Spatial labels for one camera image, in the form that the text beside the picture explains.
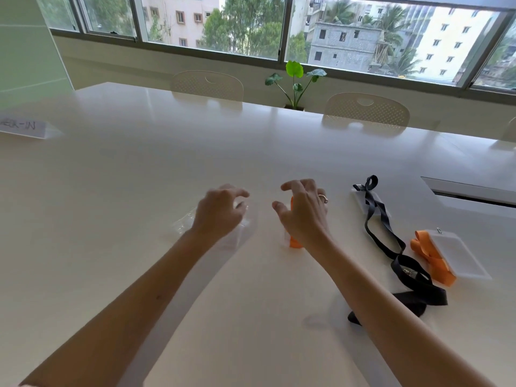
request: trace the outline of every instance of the paper sign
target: paper sign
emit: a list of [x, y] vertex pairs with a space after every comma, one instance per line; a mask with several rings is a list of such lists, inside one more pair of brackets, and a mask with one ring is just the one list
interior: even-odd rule
[[21, 136], [45, 138], [46, 122], [0, 114], [0, 131]]

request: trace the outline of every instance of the forearm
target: forearm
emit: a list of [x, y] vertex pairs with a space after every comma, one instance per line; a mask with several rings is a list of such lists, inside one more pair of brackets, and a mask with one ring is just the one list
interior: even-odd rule
[[307, 249], [336, 283], [403, 387], [492, 387], [331, 240]]
[[212, 246], [185, 233], [144, 275], [24, 381], [35, 387], [114, 387], [184, 278]]

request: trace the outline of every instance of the potted plant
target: potted plant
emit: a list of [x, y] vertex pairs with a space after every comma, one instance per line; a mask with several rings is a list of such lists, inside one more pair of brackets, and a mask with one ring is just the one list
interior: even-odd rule
[[303, 77], [303, 65], [296, 61], [288, 61], [285, 69], [287, 71], [287, 75], [292, 77], [293, 100], [290, 98], [290, 96], [288, 96], [287, 92], [285, 92], [285, 90], [281, 88], [280, 84], [278, 84], [278, 80], [281, 80], [283, 78], [279, 74], [273, 73], [272, 75], [267, 77], [265, 79], [265, 85], [276, 84], [280, 87], [280, 90], [283, 91], [285, 96], [287, 96], [288, 101], [290, 102], [290, 104], [286, 105], [285, 108], [304, 111], [303, 107], [298, 106], [301, 97], [303, 96], [304, 92], [306, 91], [310, 83], [315, 83], [317, 82], [317, 80], [319, 80], [319, 77], [326, 76], [326, 72], [323, 69], [314, 69], [313, 71], [308, 72], [306, 76], [310, 77], [310, 81], [308, 82], [306, 87], [303, 88], [303, 85], [301, 83], [296, 83], [296, 77]]

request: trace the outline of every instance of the chair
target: chair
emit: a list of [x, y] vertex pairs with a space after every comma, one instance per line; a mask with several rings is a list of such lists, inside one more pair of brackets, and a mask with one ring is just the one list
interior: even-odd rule
[[502, 141], [516, 142], [516, 116], [509, 122], [507, 130], [500, 138]]
[[410, 120], [409, 110], [401, 103], [357, 92], [333, 95], [326, 102], [324, 114], [396, 126], [407, 126]]
[[236, 77], [214, 71], [182, 71], [172, 77], [173, 92], [243, 101], [243, 85]]

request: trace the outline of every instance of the black lanyard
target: black lanyard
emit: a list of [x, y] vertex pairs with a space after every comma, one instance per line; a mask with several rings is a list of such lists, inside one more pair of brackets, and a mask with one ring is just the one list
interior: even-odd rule
[[[376, 201], [371, 190], [378, 185], [378, 178], [376, 175], [371, 175], [367, 178], [365, 185], [353, 185], [358, 191], [365, 192], [365, 203], [367, 208], [367, 219], [365, 220], [365, 231], [375, 241], [376, 245], [387, 255], [392, 261], [390, 267], [398, 276], [398, 279], [411, 289], [409, 292], [393, 293], [399, 301], [401, 301], [410, 311], [414, 312], [416, 316], [420, 317], [426, 310], [426, 306], [447, 306], [446, 291], [432, 283], [430, 274], [421, 267], [419, 262], [414, 258], [403, 255], [403, 251], [407, 245], [399, 237], [394, 234], [390, 227], [389, 217], [385, 211], [385, 205], [382, 202]], [[375, 234], [371, 232], [367, 226], [367, 222], [375, 213], [376, 208], [380, 211], [380, 220], [385, 229], [394, 236], [396, 242], [400, 247], [399, 252], [394, 252], [389, 247], [384, 245]], [[348, 315], [348, 320], [357, 325], [360, 324], [354, 312]]]

